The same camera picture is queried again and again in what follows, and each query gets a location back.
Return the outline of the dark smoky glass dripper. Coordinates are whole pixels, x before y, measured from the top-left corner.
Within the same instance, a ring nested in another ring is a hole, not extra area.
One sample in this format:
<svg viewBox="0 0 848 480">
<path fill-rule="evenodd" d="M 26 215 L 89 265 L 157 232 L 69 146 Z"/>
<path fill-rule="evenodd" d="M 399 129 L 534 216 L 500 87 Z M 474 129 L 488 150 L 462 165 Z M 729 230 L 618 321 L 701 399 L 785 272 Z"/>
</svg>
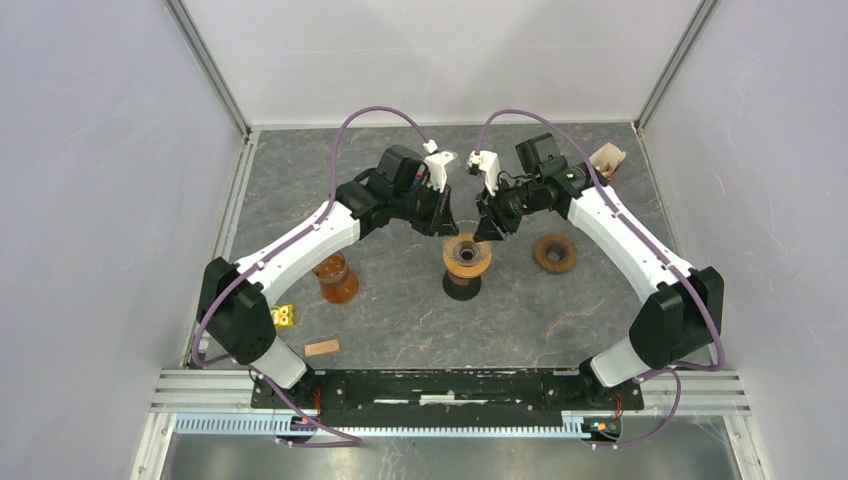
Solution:
<svg viewBox="0 0 848 480">
<path fill-rule="evenodd" d="M 470 232 L 460 233 L 444 242 L 443 261 L 447 267 L 483 268 L 492 261 L 489 242 L 474 242 Z"/>
</svg>

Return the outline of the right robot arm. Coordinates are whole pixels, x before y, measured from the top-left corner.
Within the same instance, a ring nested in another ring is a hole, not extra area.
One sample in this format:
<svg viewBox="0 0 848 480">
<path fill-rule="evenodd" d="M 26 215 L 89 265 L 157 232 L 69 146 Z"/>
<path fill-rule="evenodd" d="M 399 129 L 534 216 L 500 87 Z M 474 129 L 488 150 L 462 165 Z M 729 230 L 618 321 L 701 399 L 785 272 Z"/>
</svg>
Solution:
<svg viewBox="0 0 848 480">
<path fill-rule="evenodd" d="M 724 280 L 715 268 L 697 269 L 664 246 L 592 164 L 569 163 L 552 135 L 524 141 L 516 151 L 524 172 L 512 182 L 496 153 L 469 156 L 468 172 L 484 180 L 475 199 L 475 240 L 501 241 L 524 217 L 555 211 L 602 249 L 642 303 L 623 339 L 581 363 L 577 392 L 585 405 L 602 408 L 625 381 L 674 364 L 687 367 L 686 356 L 718 344 Z"/>
</svg>

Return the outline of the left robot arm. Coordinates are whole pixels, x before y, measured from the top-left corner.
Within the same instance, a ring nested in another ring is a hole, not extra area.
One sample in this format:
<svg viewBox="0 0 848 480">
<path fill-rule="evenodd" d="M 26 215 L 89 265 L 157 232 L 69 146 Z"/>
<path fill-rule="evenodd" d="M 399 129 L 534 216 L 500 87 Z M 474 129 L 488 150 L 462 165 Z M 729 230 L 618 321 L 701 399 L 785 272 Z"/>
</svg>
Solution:
<svg viewBox="0 0 848 480">
<path fill-rule="evenodd" d="M 387 148 L 376 166 L 340 184 L 292 231 L 235 262 L 213 259 L 203 274 L 198 324 L 236 363 L 276 383 L 288 406 L 306 405 L 314 394 L 310 368 L 278 337 L 272 303 L 331 255 L 393 219 L 427 237 L 456 235 L 447 179 L 458 165 L 448 150 L 421 157 L 406 147 Z"/>
</svg>

